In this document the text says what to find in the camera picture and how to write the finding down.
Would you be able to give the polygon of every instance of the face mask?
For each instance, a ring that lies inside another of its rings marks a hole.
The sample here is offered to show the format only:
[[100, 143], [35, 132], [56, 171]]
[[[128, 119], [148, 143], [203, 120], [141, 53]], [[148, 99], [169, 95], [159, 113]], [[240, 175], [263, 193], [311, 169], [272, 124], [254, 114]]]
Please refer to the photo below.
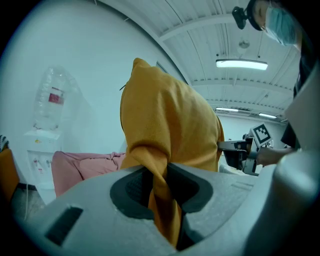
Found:
[[295, 22], [285, 10], [269, 6], [266, 10], [265, 27], [266, 34], [283, 46], [297, 43]]

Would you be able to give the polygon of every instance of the yellow towel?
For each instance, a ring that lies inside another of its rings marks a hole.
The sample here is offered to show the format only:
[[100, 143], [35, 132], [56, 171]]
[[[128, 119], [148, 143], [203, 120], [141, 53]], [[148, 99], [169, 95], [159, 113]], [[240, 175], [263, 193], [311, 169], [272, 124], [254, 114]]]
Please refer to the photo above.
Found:
[[127, 143], [121, 168], [143, 165], [153, 173], [148, 207], [158, 230], [176, 246], [181, 209], [166, 183], [167, 164], [217, 172], [221, 123], [190, 86], [139, 58], [122, 93], [120, 119]]

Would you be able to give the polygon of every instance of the water bottle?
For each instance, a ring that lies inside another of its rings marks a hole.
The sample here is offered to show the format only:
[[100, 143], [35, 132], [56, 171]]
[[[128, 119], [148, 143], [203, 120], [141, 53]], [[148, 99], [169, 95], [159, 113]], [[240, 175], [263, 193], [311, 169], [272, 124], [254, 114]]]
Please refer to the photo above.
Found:
[[70, 75], [63, 67], [51, 66], [45, 71], [35, 96], [33, 127], [47, 131], [59, 128], [70, 87]]

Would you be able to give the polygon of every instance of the black slot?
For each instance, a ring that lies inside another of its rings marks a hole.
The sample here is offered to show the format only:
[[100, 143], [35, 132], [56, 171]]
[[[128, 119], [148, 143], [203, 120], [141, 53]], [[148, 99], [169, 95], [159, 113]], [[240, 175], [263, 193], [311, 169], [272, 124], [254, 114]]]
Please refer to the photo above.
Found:
[[130, 218], [153, 220], [154, 213], [148, 209], [154, 175], [145, 167], [119, 179], [110, 190], [113, 204]]
[[70, 207], [66, 209], [55, 221], [46, 233], [45, 237], [56, 245], [61, 246], [82, 212], [83, 209], [78, 207]]

